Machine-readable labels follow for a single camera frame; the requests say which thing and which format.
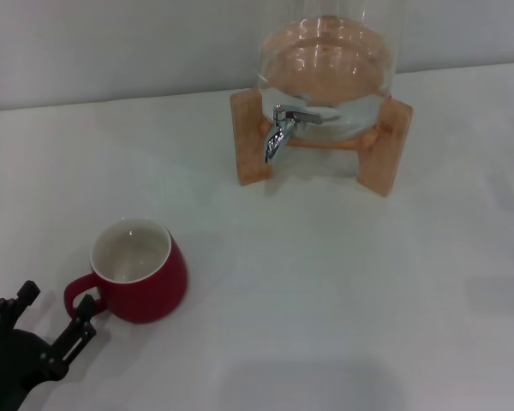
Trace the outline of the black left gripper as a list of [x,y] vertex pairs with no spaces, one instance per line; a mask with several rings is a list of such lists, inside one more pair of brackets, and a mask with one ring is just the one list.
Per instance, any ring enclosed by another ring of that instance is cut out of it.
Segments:
[[0,298],[0,411],[18,411],[37,385],[63,379],[67,367],[96,335],[91,319],[98,313],[98,303],[90,295],[82,298],[52,345],[33,333],[14,329],[39,293],[36,283],[28,280],[16,298]]

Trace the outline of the red ceramic cup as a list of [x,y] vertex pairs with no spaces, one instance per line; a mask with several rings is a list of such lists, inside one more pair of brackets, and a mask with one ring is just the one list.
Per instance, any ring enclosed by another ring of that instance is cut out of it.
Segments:
[[63,303],[75,316],[75,298],[95,288],[97,312],[134,324],[173,312],[188,290],[188,268],[170,231],[151,218],[124,218],[105,229],[90,250],[91,272],[70,283]]

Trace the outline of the chrome faucet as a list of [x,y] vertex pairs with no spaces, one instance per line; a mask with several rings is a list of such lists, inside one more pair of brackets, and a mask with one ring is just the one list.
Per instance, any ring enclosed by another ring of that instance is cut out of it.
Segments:
[[297,130],[294,118],[295,107],[277,104],[272,113],[272,125],[267,132],[264,145],[266,164],[272,164],[281,149],[290,141]]

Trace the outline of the wooden dispenser stand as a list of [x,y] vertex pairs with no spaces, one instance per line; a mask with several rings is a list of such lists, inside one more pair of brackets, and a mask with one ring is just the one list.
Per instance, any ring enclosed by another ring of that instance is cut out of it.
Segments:
[[[265,138],[272,122],[263,114],[260,92],[251,88],[231,95],[230,108],[240,184],[246,186],[272,178],[272,166],[264,158]],[[286,146],[356,152],[357,181],[386,197],[396,180],[413,113],[411,106],[388,98],[381,107],[379,120],[366,132],[340,141],[305,140],[295,132]],[[302,123],[296,111],[294,118],[297,125]]]

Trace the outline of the glass water dispenser jar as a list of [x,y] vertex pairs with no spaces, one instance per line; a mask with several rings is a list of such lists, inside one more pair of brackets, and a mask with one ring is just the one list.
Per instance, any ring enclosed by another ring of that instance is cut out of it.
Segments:
[[408,0],[262,0],[257,87],[263,113],[318,114],[300,136],[370,129],[391,94]]

